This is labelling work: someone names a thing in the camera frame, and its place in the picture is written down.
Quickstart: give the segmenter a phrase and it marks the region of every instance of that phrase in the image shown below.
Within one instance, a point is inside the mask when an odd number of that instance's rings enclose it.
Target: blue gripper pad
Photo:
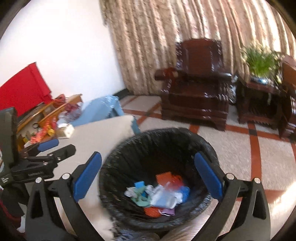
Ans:
[[[94,178],[98,174],[102,166],[102,156],[99,152],[94,152],[87,163],[84,164],[86,167],[77,178],[73,186],[73,197],[76,202],[83,199],[91,186]]]
[[[52,139],[50,141],[39,144],[37,150],[43,152],[43,151],[49,150],[49,149],[51,149],[55,146],[58,146],[58,145],[59,145],[59,140]]]
[[[212,197],[221,200],[223,198],[223,184],[208,164],[208,161],[199,152],[194,156],[194,165]]]

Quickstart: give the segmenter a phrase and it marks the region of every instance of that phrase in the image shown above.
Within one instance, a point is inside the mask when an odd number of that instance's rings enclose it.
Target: curtain fold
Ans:
[[[158,94],[156,69],[176,65],[175,43],[222,41],[224,64],[244,72],[241,47],[258,41],[296,57],[296,41],[265,0],[100,0],[124,83],[135,95]]]

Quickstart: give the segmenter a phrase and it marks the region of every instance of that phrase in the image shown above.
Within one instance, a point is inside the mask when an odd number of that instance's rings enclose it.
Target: black trash bag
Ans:
[[[197,217],[212,201],[194,166],[194,155],[198,151],[214,165],[219,165],[213,147],[185,128],[151,130],[129,138],[111,152],[100,170],[103,207],[113,218],[135,231],[167,231]],[[180,175],[190,188],[190,195],[187,202],[176,207],[175,216],[151,218],[124,192],[138,181],[155,186],[155,175],[164,172]]]

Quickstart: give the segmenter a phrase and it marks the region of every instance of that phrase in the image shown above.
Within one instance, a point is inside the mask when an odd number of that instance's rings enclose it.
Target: green plant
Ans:
[[[242,49],[242,57],[249,66],[250,73],[260,78],[274,77],[282,56],[281,53],[271,51],[260,44],[252,44]]]

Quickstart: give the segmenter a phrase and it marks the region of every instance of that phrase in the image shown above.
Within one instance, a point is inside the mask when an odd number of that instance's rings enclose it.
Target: tiled floor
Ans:
[[[281,140],[278,131],[268,126],[239,124],[235,106],[229,106],[226,131],[211,127],[161,119],[160,97],[127,96],[121,100],[126,114],[136,117],[142,131],[166,127],[185,127],[205,138],[215,149],[222,170],[237,178],[259,177],[265,189],[271,216],[273,237],[291,214],[296,204],[296,145]],[[216,201],[206,210],[211,214]],[[238,200],[222,233],[229,231],[239,209]]]

